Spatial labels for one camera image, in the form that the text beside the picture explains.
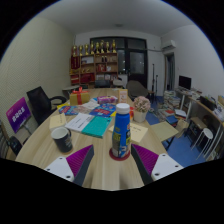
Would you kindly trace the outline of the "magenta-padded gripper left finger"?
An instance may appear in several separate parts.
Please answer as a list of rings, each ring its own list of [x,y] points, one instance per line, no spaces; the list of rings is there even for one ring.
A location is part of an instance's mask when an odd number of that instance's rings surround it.
[[[94,156],[94,146],[89,145],[68,157],[58,157],[45,170],[81,186]]]

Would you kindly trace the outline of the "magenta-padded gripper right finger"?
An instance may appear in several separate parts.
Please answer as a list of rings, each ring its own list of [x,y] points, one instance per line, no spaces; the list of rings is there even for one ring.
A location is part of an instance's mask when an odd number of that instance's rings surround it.
[[[182,169],[182,166],[168,154],[158,155],[136,144],[131,145],[131,154],[145,185]]]

